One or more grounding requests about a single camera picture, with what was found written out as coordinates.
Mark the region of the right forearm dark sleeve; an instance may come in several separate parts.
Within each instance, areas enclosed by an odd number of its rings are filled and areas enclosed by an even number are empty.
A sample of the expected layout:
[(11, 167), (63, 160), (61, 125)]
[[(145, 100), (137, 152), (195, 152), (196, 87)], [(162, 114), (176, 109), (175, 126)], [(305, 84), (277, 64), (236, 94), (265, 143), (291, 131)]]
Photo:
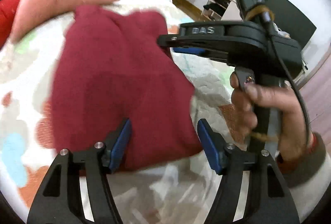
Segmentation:
[(313, 144), (299, 159), (285, 161), (279, 155), (277, 164), (289, 187), (300, 221), (319, 213), (330, 200), (330, 155), (321, 136), (313, 134)]

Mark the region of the right hand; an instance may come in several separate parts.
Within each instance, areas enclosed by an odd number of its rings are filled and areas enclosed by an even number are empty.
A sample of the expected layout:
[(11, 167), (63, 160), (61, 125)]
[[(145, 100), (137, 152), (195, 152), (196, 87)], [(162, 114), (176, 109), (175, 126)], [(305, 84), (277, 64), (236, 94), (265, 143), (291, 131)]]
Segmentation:
[(232, 138), (237, 143), (244, 139), (258, 125), (258, 118), (253, 112), (253, 106), (276, 108), (282, 113), (282, 127), (279, 135), (278, 150), (285, 161), (294, 161), (302, 157), (307, 148), (313, 144), (313, 133), (306, 132), (305, 120), (301, 106), (295, 93), (290, 88), (264, 87), (247, 84), (240, 89), (235, 73), (230, 76), (233, 88), (231, 101), (236, 112), (236, 134)]

